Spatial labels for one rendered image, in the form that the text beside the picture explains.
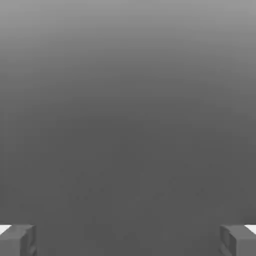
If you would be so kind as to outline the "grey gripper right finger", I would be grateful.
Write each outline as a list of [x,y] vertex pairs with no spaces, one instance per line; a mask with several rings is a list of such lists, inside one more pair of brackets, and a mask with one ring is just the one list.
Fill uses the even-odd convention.
[[220,256],[256,256],[256,224],[221,225]]

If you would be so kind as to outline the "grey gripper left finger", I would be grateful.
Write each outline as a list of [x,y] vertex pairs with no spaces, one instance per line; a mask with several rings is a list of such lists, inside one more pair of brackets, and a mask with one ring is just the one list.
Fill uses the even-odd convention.
[[38,256],[37,227],[0,224],[0,256]]

